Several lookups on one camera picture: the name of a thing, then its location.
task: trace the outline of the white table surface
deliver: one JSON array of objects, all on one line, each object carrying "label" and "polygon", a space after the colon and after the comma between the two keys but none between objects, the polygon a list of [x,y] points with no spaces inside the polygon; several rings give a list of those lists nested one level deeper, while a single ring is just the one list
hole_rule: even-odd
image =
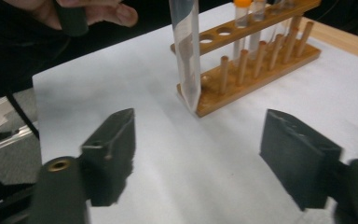
[{"label": "white table surface", "polygon": [[[231,4],[200,14],[200,30],[232,20]],[[117,205],[92,223],[298,223],[302,213],[258,155],[268,108],[292,114],[358,156],[358,57],[315,39],[321,57],[199,119],[186,109],[172,27],[34,77],[43,162],[80,154],[112,113],[133,107],[134,173]],[[218,65],[232,46],[201,57]]]}]

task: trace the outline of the wooden test tube rack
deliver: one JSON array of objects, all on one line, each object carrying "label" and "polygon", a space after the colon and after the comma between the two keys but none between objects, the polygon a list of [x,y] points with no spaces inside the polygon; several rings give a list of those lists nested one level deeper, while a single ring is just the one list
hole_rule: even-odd
[{"label": "wooden test tube rack", "polygon": [[[307,44],[313,23],[307,24],[300,39],[297,40],[296,36],[304,12],[319,6],[320,2],[296,0],[294,7],[283,8],[280,13],[275,13],[275,6],[267,7],[263,21],[253,21],[252,14],[249,14],[248,26],[245,28],[237,28],[235,21],[229,21],[202,32],[200,55],[292,18],[288,35],[276,35],[269,44],[260,41],[254,60],[248,59],[247,50],[243,50],[238,66],[223,56],[219,66],[201,74],[201,95],[196,111],[198,116],[203,117],[317,59],[321,51]],[[174,52],[174,45],[171,45],[171,49]]]}]

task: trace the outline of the orange cap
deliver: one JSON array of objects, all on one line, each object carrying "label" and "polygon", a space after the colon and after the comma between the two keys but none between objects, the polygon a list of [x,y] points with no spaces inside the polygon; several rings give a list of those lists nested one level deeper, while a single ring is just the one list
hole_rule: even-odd
[{"label": "orange cap", "polygon": [[234,0],[236,7],[249,7],[252,4],[252,0]]}]

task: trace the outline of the finger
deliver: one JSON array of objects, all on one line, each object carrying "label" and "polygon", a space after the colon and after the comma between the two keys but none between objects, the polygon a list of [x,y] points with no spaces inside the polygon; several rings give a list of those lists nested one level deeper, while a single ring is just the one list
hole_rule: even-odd
[{"label": "finger", "polygon": [[110,6],[116,7],[122,0],[57,0],[62,7]]},{"label": "finger", "polygon": [[138,21],[138,13],[132,7],[119,4],[116,7],[86,7],[88,23],[110,21],[122,26],[131,27]]}]

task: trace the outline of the hand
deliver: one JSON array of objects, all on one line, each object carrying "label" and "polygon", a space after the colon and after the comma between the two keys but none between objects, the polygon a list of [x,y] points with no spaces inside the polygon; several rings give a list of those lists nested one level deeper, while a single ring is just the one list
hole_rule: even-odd
[{"label": "hand", "polygon": [[[61,25],[52,1],[56,0],[5,0],[13,7],[29,12],[36,20],[60,30]],[[109,21],[131,27],[138,21],[135,9],[121,4],[120,0],[57,0],[62,7],[84,7],[88,24]]]}]

